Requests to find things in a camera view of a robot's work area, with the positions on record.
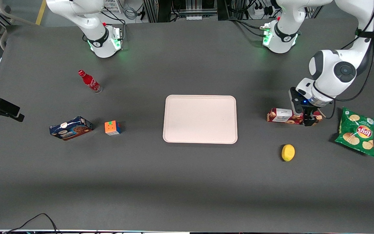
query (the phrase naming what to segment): bottle cap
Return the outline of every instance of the bottle cap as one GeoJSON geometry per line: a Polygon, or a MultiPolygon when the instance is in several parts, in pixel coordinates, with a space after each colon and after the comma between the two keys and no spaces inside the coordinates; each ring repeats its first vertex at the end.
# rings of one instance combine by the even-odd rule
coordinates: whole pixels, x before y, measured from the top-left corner
{"type": "Polygon", "coordinates": [[[79,75],[80,75],[81,77],[83,77],[83,76],[86,75],[86,72],[84,72],[83,70],[80,70],[78,73],[79,73],[79,75]]]}

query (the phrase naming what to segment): gray table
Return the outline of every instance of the gray table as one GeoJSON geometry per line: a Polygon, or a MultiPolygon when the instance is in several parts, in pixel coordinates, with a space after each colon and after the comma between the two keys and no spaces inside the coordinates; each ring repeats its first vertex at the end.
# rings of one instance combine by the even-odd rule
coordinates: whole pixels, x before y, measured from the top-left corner
{"type": "MultiPolygon", "coordinates": [[[[0,117],[0,228],[46,212],[60,229],[374,233],[374,158],[333,142],[339,117],[314,127],[266,122],[270,108],[290,107],[288,89],[309,76],[310,57],[355,29],[354,20],[306,20],[297,45],[276,55],[232,22],[132,24],[124,50],[100,59],[79,28],[17,28],[0,98],[25,120],[0,117]],[[79,69],[103,92],[84,86],[79,69]],[[234,96],[237,143],[164,142],[171,94],[234,96]],[[49,135],[77,115],[95,131],[68,142],[49,135]],[[106,135],[110,120],[125,132],[106,135]],[[295,146],[293,161],[280,160],[283,144],[295,146]]],[[[374,68],[345,105],[374,117],[374,68]]]]}

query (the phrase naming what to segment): lemon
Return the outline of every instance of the lemon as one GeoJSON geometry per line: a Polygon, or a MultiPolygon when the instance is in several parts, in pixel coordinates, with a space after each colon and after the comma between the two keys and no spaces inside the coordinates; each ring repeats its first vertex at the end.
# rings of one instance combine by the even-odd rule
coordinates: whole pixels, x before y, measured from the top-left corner
{"type": "Polygon", "coordinates": [[[295,155],[295,148],[292,145],[285,145],[284,148],[282,148],[282,159],[284,159],[285,162],[289,162],[294,158],[295,155]]]}

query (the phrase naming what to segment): red biscuit box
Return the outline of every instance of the red biscuit box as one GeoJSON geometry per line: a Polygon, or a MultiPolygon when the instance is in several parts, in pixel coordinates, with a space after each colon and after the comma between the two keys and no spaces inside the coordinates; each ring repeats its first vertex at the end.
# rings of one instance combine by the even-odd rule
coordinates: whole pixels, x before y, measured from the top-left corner
{"type": "MultiPolygon", "coordinates": [[[[313,116],[316,118],[316,122],[313,124],[316,125],[322,120],[322,115],[320,112],[315,111],[313,116]]],[[[277,123],[286,123],[286,124],[303,124],[303,114],[300,115],[294,114],[292,110],[281,109],[281,108],[272,108],[266,116],[266,121],[268,122],[277,122],[277,123]]]]}

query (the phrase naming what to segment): yellow floor stripe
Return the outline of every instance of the yellow floor stripe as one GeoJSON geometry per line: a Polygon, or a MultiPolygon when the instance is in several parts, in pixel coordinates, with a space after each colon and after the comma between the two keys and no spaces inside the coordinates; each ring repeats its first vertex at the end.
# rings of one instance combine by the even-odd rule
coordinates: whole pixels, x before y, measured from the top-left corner
{"type": "Polygon", "coordinates": [[[41,2],[41,6],[40,6],[40,10],[39,10],[39,12],[38,12],[38,16],[37,16],[37,19],[36,19],[36,21],[35,21],[35,23],[37,24],[37,25],[40,25],[40,23],[41,23],[41,19],[43,19],[43,15],[44,15],[44,10],[46,9],[46,0],[43,0],[42,2],[41,2]]]}

